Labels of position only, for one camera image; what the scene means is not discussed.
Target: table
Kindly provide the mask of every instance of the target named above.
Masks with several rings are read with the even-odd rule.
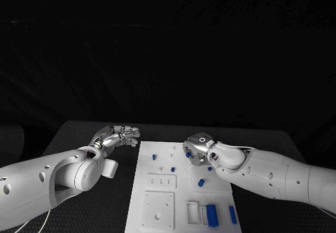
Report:
[[[207,132],[226,144],[269,150],[305,162],[285,131],[86,121],[68,121],[64,124],[44,155],[89,145],[96,132],[107,125],[130,125],[140,128],[143,141],[184,142],[195,133]],[[139,148],[139,146],[116,148],[109,157],[120,164],[114,179],[101,177],[90,192],[67,200],[52,210],[45,233],[125,232]],[[244,233],[336,232],[336,219],[315,206],[295,201],[267,199],[236,185],[233,190]],[[45,217],[47,214],[34,219],[22,233],[38,233]]]

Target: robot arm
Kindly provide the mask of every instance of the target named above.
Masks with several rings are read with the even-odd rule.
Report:
[[[218,176],[262,196],[301,201],[336,213],[336,170],[311,166],[250,147],[234,147],[198,133],[184,143],[194,165],[208,160]]]
[[[114,177],[114,147],[139,143],[130,126],[103,128],[89,146],[0,168],[0,231],[24,224],[89,191],[100,176]]]

